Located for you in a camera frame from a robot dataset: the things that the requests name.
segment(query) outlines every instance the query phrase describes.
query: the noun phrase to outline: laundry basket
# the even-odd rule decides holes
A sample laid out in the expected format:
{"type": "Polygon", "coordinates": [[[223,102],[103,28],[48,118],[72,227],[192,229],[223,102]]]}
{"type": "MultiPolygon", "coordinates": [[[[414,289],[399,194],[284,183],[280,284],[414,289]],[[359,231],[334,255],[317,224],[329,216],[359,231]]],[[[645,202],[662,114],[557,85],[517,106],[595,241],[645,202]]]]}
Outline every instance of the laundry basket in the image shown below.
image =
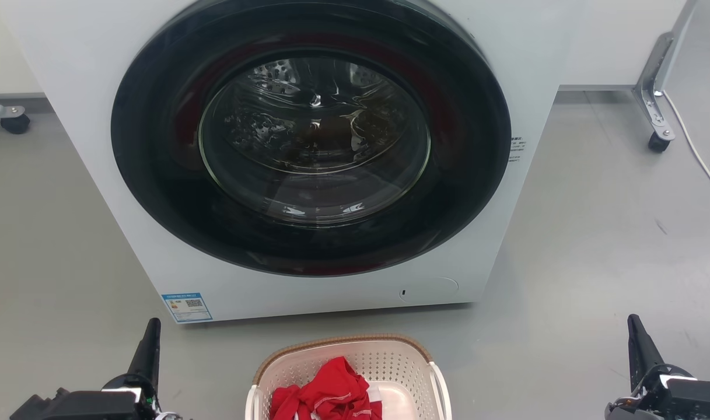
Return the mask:
{"type": "Polygon", "coordinates": [[[269,356],[246,399],[246,420],[270,420],[272,393],[303,386],[334,357],[344,356],[371,386],[378,386],[383,420],[452,420],[448,388],[430,354],[402,335],[356,335],[289,346],[269,356]]]}

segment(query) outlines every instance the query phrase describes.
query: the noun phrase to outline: front-load washing machine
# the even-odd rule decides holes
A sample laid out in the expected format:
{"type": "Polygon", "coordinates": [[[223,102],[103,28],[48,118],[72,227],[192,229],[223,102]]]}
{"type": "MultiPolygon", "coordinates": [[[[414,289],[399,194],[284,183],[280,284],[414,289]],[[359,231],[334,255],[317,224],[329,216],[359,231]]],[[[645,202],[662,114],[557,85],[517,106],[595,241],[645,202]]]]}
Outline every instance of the front-load washing machine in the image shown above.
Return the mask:
{"type": "Polygon", "coordinates": [[[582,7],[2,2],[180,323],[478,300],[582,7]]]}

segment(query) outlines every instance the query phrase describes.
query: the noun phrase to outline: brown basket rim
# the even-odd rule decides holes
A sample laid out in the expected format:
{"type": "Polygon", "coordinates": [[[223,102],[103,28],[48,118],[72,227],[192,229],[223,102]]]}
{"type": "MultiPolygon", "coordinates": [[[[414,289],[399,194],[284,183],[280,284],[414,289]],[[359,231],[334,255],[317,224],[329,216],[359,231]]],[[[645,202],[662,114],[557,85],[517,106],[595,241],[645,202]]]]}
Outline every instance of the brown basket rim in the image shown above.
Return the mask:
{"type": "Polygon", "coordinates": [[[301,343],[299,345],[286,346],[286,348],[275,351],[274,353],[272,353],[271,356],[267,357],[267,359],[261,364],[259,369],[256,370],[256,375],[254,375],[253,385],[258,386],[259,381],[261,381],[261,376],[264,374],[264,372],[266,372],[269,365],[271,365],[272,362],[276,361],[280,357],[285,356],[286,354],[295,353],[296,351],[309,350],[310,348],[317,348],[320,346],[323,347],[326,345],[338,345],[338,344],[350,343],[350,342],[355,342],[355,341],[400,341],[400,342],[405,343],[407,345],[411,345],[415,350],[417,350],[419,352],[419,354],[422,355],[422,357],[425,358],[425,361],[427,361],[427,363],[432,362],[432,356],[430,356],[430,353],[424,348],[424,346],[422,346],[419,343],[419,341],[417,341],[411,337],[406,337],[406,335],[400,335],[400,334],[346,335],[346,337],[331,337],[331,338],[323,338],[321,340],[308,341],[305,343],[301,343]]]}

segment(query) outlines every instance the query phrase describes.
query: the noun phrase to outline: floor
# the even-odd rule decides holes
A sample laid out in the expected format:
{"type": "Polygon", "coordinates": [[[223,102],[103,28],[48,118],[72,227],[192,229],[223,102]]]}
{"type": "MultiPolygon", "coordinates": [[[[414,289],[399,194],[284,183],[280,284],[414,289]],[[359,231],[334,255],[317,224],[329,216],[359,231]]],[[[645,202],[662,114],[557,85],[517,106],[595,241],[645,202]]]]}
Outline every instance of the floor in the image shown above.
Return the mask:
{"type": "MultiPolygon", "coordinates": [[[[667,90],[710,165],[710,0],[667,90]]],[[[99,389],[163,320],[160,399],[242,418],[259,364],[301,341],[403,333],[435,357],[454,418],[600,419],[629,391],[627,315],[710,380],[710,183],[683,136],[662,155],[629,93],[560,93],[481,303],[176,326],[56,116],[0,130],[0,418],[99,389]]]]}

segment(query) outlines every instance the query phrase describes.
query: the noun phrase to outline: white wall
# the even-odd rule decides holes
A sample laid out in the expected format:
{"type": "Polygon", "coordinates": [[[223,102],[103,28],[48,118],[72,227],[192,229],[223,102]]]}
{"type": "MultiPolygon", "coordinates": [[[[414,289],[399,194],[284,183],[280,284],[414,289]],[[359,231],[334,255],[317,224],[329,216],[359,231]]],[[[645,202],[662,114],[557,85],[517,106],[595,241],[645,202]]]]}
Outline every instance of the white wall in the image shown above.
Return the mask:
{"type": "Polygon", "coordinates": [[[0,14],[0,95],[40,96],[41,91],[0,14]]]}
{"type": "Polygon", "coordinates": [[[634,85],[686,0],[591,0],[562,85],[634,85]]]}

